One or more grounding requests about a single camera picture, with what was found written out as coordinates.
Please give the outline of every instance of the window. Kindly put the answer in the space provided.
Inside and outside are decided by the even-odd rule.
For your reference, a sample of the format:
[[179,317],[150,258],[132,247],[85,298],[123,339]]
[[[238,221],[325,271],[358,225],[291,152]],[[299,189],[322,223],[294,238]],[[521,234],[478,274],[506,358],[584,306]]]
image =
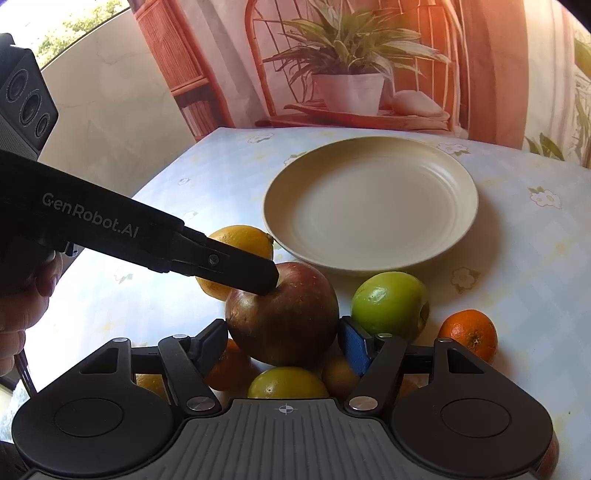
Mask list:
[[127,0],[0,0],[0,32],[30,48],[41,68],[112,16]]

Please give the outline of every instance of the tree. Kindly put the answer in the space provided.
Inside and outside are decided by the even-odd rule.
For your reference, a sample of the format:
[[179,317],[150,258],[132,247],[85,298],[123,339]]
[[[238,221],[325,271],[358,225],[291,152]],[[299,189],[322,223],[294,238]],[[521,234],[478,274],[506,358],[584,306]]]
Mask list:
[[123,5],[122,0],[106,0],[82,18],[70,16],[68,20],[62,22],[59,28],[54,29],[41,40],[35,52],[39,67],[44,67],[78,38],[86,35],[124,8],[126,6]]

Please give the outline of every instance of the finger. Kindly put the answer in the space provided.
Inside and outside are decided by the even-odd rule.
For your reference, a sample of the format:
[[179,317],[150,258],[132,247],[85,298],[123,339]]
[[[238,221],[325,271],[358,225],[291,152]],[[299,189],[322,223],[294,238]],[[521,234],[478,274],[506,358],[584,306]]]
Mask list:
[[35,285],[22,293],[0,298],[0,332],[17,332],[35,325],[46,312],[49,298],[42,297]]
[[61,253],[56,252],[56,257],[49,265],[37,274],[37,290],[42,297],[51,297],[56,289],[57,282],[64,270],[64,260]]
[[25,332],[0,333],[0,358],[8,358],[22,351],[25,346]]
[[9,356],[8,358],[0,359],[0,377],[10,373],[10,370],[14,368],[14,357]]

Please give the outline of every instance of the screw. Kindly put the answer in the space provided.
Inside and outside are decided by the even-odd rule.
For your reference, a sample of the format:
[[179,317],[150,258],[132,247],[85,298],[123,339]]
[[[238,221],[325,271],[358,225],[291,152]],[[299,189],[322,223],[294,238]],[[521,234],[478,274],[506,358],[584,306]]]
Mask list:
[[353,397],[349,400],[349,407],[358,411],[370,411],[378,406],[378,401],[373,397]]
[[187,400],[187,407],[194,411],[211,410],[216,403],[209,397],[193,397]]

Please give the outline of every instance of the crosshair logo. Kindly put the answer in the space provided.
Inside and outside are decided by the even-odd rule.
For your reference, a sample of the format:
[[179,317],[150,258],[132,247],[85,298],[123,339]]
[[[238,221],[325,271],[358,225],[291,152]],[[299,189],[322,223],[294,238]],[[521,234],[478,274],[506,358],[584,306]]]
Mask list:
[[297,410],[297,408],[294,408],[291,405],[288,405],[286,403],[285,405],[282,405],[281,407],[276,408],[276,410],[279,410],[281,413],[287,415],[288,413],[292,413],[294,410]]

